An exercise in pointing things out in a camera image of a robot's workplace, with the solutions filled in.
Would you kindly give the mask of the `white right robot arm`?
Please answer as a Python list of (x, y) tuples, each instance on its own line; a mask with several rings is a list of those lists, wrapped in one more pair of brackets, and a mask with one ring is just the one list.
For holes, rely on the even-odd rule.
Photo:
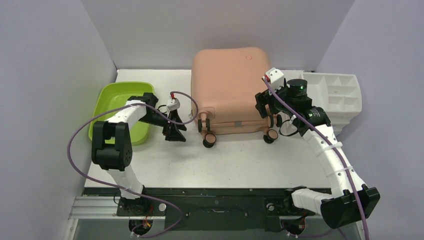
[(304, 79), (284, 78), (262, 81), (267, 89), (255, 95), (256, 109), (262, 118), (285, 114), (289, 122), (310, 146), (330, 183), (330, 193), (321, 193), (305, 186), (291, 189), (282, 199), (283, 209), (294, 214), (307, 210), (320, 215), (332, 229), (351, 223), (366, 223), (381, 195), (359, 177), (337, 140), (331, 121), (323, 108), (314, 106), (307, 95)]

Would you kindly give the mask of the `white plastic drawer organizer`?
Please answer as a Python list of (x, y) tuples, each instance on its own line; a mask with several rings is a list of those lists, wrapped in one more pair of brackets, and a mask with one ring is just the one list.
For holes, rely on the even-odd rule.
[(330, 119), (336, 135), (362, 111), (362, 93), (354, 74), (303, 72), (307, 95)]

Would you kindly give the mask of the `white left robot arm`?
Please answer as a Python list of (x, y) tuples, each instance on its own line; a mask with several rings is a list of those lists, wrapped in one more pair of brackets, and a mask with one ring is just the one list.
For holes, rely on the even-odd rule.
[(156, 109), (158, 98), (153, 93), (131, 96), (125, 108), (106, 120), (92, 125), (92, 162), (105, 170), (120, 186), (120, 203), (123, 209), (136, 215), (143, 215), (151, 209), (151, 203), (145, 197), (144, 185), (138, 180), (132, 166), (132, 140), (130, 130), (136, 123), (142, 122), (162, 127), (166, 141), (185, 142), (182, 134), (187, 128), (183, 124), (178, 109), (180, 102), (171, 96), (166, 104), (166, 112)]

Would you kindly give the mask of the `pink hard-shell suitcase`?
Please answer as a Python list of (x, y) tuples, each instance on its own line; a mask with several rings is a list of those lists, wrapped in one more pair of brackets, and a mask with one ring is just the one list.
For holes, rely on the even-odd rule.
[(262, 77), (270, 68), (266, 52), (258, 47), (203, 49), (194, 56), (192, 114), (204, 147), (213, 147), (218, 135), (262, 132), (268, 144), (278, 139), (273, 126), (280, 117), (266, 110), (262, 118), (255, 107), (255, 95), (265, 91)]

